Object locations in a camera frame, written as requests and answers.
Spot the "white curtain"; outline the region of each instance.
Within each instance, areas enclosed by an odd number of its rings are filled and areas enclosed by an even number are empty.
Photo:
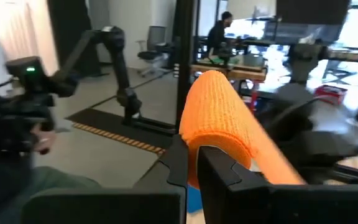
[[[0,44],[8,60],[39,54],[30,8],[24,0],[0,1]]]
[[[46,0],[0,0],[0,44],[6,60],[39,56],[53,75],[58,61]]]

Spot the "cable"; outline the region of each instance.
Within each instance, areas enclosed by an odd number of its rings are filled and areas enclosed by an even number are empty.
[[[0,87],[8,85],[8,84],[12,83],[12,81],[13,81],[13,79],[10,79],[10,80],[8,80],[8,81],[6,81],[4,83],[1,83]]]
[[[288,115],[294,113],[296,110],[299,110],[300,108],[302,108],[304,106],[314,103],[317,100],[328,99],[328,98],[332,98],[332,96],[316,96],[313,99],[306,101],[304,103],[298,103],[298,104],[288,107],[286,110],[284,110],[282,113],[280,113],[278,116],[276,116],[273,119],[273,121],[270,123],[270,125],[266,128],[266,131],[267,132],[271,131],[272,128],[274,128],[277,124],[279,124]]]

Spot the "hand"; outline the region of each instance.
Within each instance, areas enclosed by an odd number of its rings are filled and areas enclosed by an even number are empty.
[[[56,132],[41,131],[41,124],[36,124],[31,130],[31,133],[35,134],[39,139],[38,143],[34,147],[34,151],[39,152],[41,155],[47,154],[56,141]]]

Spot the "yellow and black striped tape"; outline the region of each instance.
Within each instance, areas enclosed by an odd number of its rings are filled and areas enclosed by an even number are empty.
[[[97,128],[94,128],[91,126],[87,126],[84,124],[74,123],[73,127],[78,128],[83,131],[93,133],[93,134],[97,134],[98,136],[103,136],[103,137],[106,137],[106,138],[109,138],[109,139],[112,139],[115,141],[119,141],[119,142],[122,142],[122,143],[130,145],[130,146],[138,147],[139,149],[143,149],[143,150],[146,150],[146,151],[149,151],[152,153],[156,153],[159,156],[161,156],[165,152],[165,149],[162,149],[160,147],[151,146],[144,142],[136,141],[134,139],[127,138],[125,136],[120,136],[119,134],[110,133],[108,131],[103,131],[103,130],[100,130],[100,129],[97,129]]]

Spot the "black floor mat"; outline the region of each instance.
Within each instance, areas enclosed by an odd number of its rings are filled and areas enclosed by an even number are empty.
[[[95,109],[82,110],[67,119],[74,122],[74,128],[156,154],[162,154],[172,143],[172,138],[168,136],[123,125],[121,116]]]

